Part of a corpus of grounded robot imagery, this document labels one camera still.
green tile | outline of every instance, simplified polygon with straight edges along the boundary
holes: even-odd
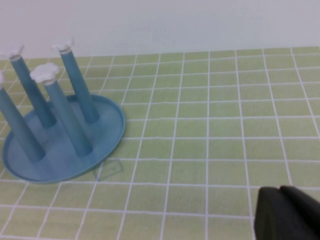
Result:
[[[192,74],[183,75],[182,87],[207,87],[208,75],[207,74]]]
[[[109,77],[130,77],[133,69],[133,65],[112,66],[109,73]]]
[[[318,136],[312,118],[280,118],[279,124],[283,137]]]
[[[158,75],[181,74],[182,62],[160,63]]]
[[[128,90],[124,102],[128,104],[149,103],[151,92],[151,90]]]
[[[134,159],[137,157],[140,140],[123,139],[110,157]]]
[[[268,69],[291,69],[295,68],[292,56],[266,56],[266,67]]]
[[[206,137],[207,120],[178,119],[176,137]]]
[[[121,104],[125,97],[125,91],[103,90],[100,95]]]
[[[211,119],[209,121],[210,137],[241,137],[240,119]]]
[[[309,100],[312,112],[314,115],[320,115],[320,100],[311,99]]]
[[[199,51],[199,52],[186,52],[184,54],[184,60],[201,60],[208,59],[209,53],[207,51]]]
[[[91,60],[91,56],[78,56],[75,58],[79,66],[87,66]]]
[[[263,70],[265,69],[265,62],[263,57],[239,57],[237,59],[238,70]]]
[[[176,103],[160,103],[150,106],[148,119],[175,118],[177,113]]]
[[[243,159],[244,147],[242,140],[237,139],[210,139],[210,159]]]
[[[36,237],[46,213],[46,209],[16,208],[3,235]]]
[[[238,57],[243,56],[255,56],[255,55],[262,55],[262,49],[243,49],[243,50],[237,50],[236,55]]]
[[[172,184],[206,184],[205,161],[174,161],[171,167]]]
[[[239,72],[239,84],[267,84],[268,78],[265,71]]]
[[[178,118],[203,118],[207,116],[206,103],[180,103]]]
[[[148,120],[144,130],[144,137],[173,137],[174,128],[175,120]]]
[[[25,186],[24,182],[0,182],[0,204],[15,205]]]
[[[145,139],[142,141],[140,159],[169,159],[171,155],[171,139]]]
[[[152,89],[155,78],[153,76],[133,77],[130,81],[129,89]]]
[[[208,88],[182,88],[180,102],[205,102],[208,101]]]
[[[109,67],[106,66],[91,66],[85,74],[85,78],[105,78],[109,72]]]
[[[29,184],[19,205],[49,207],[57,192],[57,184]]]
[[[210,74],[210,86],[225,85],[237,85],[237,74],[232,72]]]
[[[320,98],[320,84],[319,83],[305,83],[304,90],[308,98]]]
[[[105,81],[106,81],[105,78],[96,78],[96,79],[87,79],[85,80],[85,83],[90,91],[100,91]]]
[[[145,54],[136,56],[137,64],[157,63],[159,61],[159,54]]]
[[[242,102],[242,115],[244,117],[274,116],[274,107],[271,101]]]
[[[184,54],[180,53],[163,53],[160,56],[160,62],[176,62],[182,61],[184,58]]]
[[[78,239],[106,240],[106,236],[108,239],[116,239],[122,216],[122,213],[89,211],[85,216]]]
[[[250,220],[235,218],[209,218],[208,240],[252,239]]]
[[[187,61],[183,65],[184,74],[200,74],[208,72],[208,61]]]
[[[220,58],[231,58],[234,57],[235,51],[234,50],[227,50],[227,51],[211,51],[210,58],[212,59],[220,59]]]
[[[305,100],[275,101],[275,107],[279,116],[310,115],[310,111]]]
[[[97,184],[89,208],[124,210],[128,191],[129,185]]]
[[[110,174],[108,174],[110,172],[108,164],[104,165],[101,169],[100,178],[103,182],[130,183],[135,167],[135,162],[136,161],[134,160],[121,160],[120,163],[123,167],[123,171],[118,172],[117,174],[113,174],[111,176],[109,176]]]
[[[248,175],[251,186],[289,185],[284,162],[248,162]]]
[[[320,55],[295,55],[294,58],[298,68],[320,66]]]
[[[157,72],[157,64],[136,65],[134,68],[134,76],[155,75]]]
[[[210,161],[208,183],[212,185],[246,185],[245,163],[243,161]]]
[[[129,211],[162,212],[165,206],[166,189],[166,186],[132,186],[127,209]]]
[[[174,159],[206,159],[206,140],[176,139],[174,142]]]
[[[10,213],[12,211],[11,207],[0,207],[0,228],[2,229],[6,224]]]
[[[61,57],[50,58],[49,59],[49,63],[54,63],[55,65],[57,65],[59,67],[63,67],[64,66],[64,62],[62,61]]]
[[[128,119],[145,119],[147,115],[148,105],[123,105],[122,110]]]
[[[181,76],[157,76],[155,88],[178,88]]]
[[[110,65],[112,58],[112,56],[94,56],[90,62],[90,66]]]
[[[152,95],[153,103],[163,102],[178,102],[179,89],[176,88],[162,88],[155,89]]]
[[[236,86],[210,87],[210,101],[238,100],[238,88]]]
[[[86,208],[93,184],[64,183],[54,200],[53,207]]]
[[[320,53],[318,46],[293,47],[292,51],[294,54],[319,54]]]
[[[209,214],[248,216],[248,190],[245,187],[209,187]]]
[[[274,99],[303,99],[304,91],[300,84],[273,85],[272,94]]]
[[[206,188],[200,186],[170,186],[167,200],[168,213],[204,214]]]
[[[290,160],[320,160],[317,139],[285,139],[283,143],[286,157]]]
[[[299,74],[303,82],[319,82],[320,69],[299,69]]]
[[[129,83],[129,77],[123,78],[108,78],[105,81],[103,89],[123,89],[125,90]]]
[[[282,48],[265,48],[264,54],[266,55],[284,55],[291,54],[290,48],[282,47]]]
[[[236,59],[217,59],[210,61],[210,72],[234,72],[236,71]]]
[[[284,159],[279,139],[247,139],[245,140],[245,150],[247,159]]]
[[[246,118],[243,120],[245,137],[278,137],[275,118]]]
[[[320,164],[318,162],[290,162],[289,170],[292,183],[301,187],[319,187]]]
[[[240,117],[239,103],[214,102],[209,104],[209,116],[216,118]]]
[[[163,240],[205,239],[205,218],[198,216],[165,217]]]
[[[143,160],[138,161],[134,182],[135,183],[167,183],[169,161]]]
[[[51,209],[40,238],[74,239],[83,217],[83,211]]]
[[[162,218],[161,215],[127,213],[119,240],[159,239]]]
[[[269,86],[246,85],[240,86],[241,100],[269,100],[271,99]]]
[[[113,59],[114,65],[122,65],[122,64],[133,64],[135,62],[135,55],[123,55],[123,56],[115,56]]]
[[[32,58],[28,61],[27,66],[30,69],[34,69],[39,65],[46,64],[48,62],[48,58]]]

white wall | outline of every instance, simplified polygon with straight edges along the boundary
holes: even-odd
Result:
[[[318,0],[0,0],[0,49],[78,56],[320,45]]]

white grout line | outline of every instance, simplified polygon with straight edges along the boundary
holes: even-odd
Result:
[[[304,84],[303,84],[303,81],[301,80],[300,72],[299,72],[298,67],[297,67],[297,62],[296,62],[296,58],[295,58],[295,56],[294,56],[292,47],[290,48],[290,51],[291,51],[291,55],[292,55],[293,62],[294,62],[294,67],[295,67],[296,73],[297,73],[297,75],[298,75],[299,82],[300,82],[300,84],[301,84],[301,87],[302,87],[302,90],[303,90],[303,94],[304,94],[306,103],[307,103],[307,105],[308,105],[309,111],[310,111],[311,116],[312,116],[312,120],[313,120],[313,124],[314,124],[315,130],[316,130],[316,133],[317,133],[318,137],[320,138],[319,128],[318,128],[318,125],[317,125],[317,122],[316,122],[316,119],[315,119],[315,116],[314,116],[314,112],[313,112],[313,110],[312,110],[312,108],[311,108],[310,101],[309,101],[309,99],[308,99],[308,95],[307,95],[307,92],[306,92],[306,90],[305,90],[305,86],[304,86]]]
[[[276,121],[276,127],[278,130],[278,134],[279,134],[279,138],[280,138],[280,144],[281,144],[281,148],[282,148],[282,154],[283,154],[283,158],[284,158],[284,163],[285,163],[285,169],[286,169],[286,173],[287,173],[287,177],[289,180],[289,184],[292,185],[292,178],[291,178],[291,174],[290,174],[290,169],[289,169],[289,164],[288,164],[288,159],[287,159],[287,152],[286,152],[286,148],[285,148],[285,144],[284,144],[284,137],[282,136],[282,132],[281,132],[281,128],[280,128],[280,123],[279,123],[279,118],[278,118],[278,111],[276,108],[276,103],[274,100],[274,94],[272,91],[272,86],[270,84],[270,77],[269,77],[269,73],[267,71],[267,61],[266,61],[266,56],[265,56],[265,52],[263,50],[263,63],[264,63],[264,68],[265,68],[265,72],[266,72],[266,78],[268,80],[269,83],[269,90],[270,90],[270,95],[271,95],[271,101],[272,101],[272,107],[273,107],[273,111],[275,114],[275,121]]]
[[[253,221],[254,214],[253,214],[252,203],[251,203],[250,180],[249,180],[249,170],[248,170],[248,162],[247,162],[244,120],[243,120],[242,106],[241,106],[241,93],[240,93],[240,84],[239,84],[237,51],[235,51],[235,57],[236,57],[235,70],[236,70],[236,82],[237,82],[238,102],[239,102],[239,112],[240,112],[241,138],[242,138],[243,160],[244,160],[244,168],[245,168],[246,190],[247,190],[247,197],[248,197],[249,215],[251,218],[250,223],[251,223],[251,230],[252,230],[252,240],[255,240],[254,221]]]
[[[170,186],[170,178],[171,178],[171,170],[172,170],[172,159],[174,158],[174,150],[175,150],[175,141],[176,141],[176,134],[177,134],[177,123],[178,123],[178,115],[179,115],[179,105],[180,105],[180,96],[181,96],[181,86],[183,81],[183,72],[185,66],[185,53],[183,53],[182,57],[182,69],[181,69],[181,77],[180,77],[180,84],[179,84],[179,93],[178,93],[178,102],[176,105],[176,113],[175,113],[175,120],[174,120],[174,128],[173,128],[173,138],[172,138],[172,146],[171,146],[171,154],[170,154],[170,162],[169,162],[169,170],[168,170],[168,178],[166,181],[166,190],[165,190],[165,200],[164,200],[164,207],[163,207],[163,217],[161,223],[161,231],[160,231],[160,238],[159,240],[163,240],[164,238],[164,231],[165,231],[165,224],[166,224],[166,212],[168,206],[168,197],[169,197],[169,186]]]

black object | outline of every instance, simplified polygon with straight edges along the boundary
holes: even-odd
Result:
[[[320,203],[294,186],[261,187],[256,240],[320,240]]]

blue peg stand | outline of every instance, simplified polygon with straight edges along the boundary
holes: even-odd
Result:
[[[73,44],[74,41],[72,38],[69,42],[63,45],[53,45],[52,48],[59,50],[65,70],[69,76],[75,95],[78,98],[84,119],[88,124],[92,124],[100,118],[100,115],[71,50]]]
[[[28,160],[35,163],[45,156],[45,151],[27,125],[2,83],[5,78],[0,72],[0,110],[11,127]]]
[[[37,84],[30,78],[29,69],[21,56],[24,46],[9,53],[10,62],[44,128],[49,128],[56,124],[57,120],[48,106],[44,96],[41,94]]]

